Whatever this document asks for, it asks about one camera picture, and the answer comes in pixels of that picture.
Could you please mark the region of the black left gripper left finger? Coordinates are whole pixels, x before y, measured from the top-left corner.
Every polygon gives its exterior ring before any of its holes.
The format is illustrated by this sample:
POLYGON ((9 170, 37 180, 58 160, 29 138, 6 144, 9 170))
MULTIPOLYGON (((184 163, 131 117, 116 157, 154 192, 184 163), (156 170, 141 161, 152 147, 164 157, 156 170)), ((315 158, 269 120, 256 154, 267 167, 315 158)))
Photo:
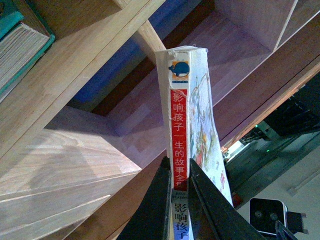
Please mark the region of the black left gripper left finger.
POLYGON ((170 159, 163 157, 137 211, 117 237, 119 240, 168 240, 172 173, 170 159))

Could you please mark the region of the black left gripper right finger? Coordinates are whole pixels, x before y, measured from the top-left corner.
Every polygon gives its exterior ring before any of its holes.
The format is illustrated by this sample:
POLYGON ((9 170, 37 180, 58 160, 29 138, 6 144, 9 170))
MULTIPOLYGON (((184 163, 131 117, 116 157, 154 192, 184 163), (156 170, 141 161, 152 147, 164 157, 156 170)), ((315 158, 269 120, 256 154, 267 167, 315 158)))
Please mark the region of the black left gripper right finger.
POLYGON ((217 240, 263 240, 229 203, 194 159, 189 160, 189 178, 204 208, 210 228, 217 240))

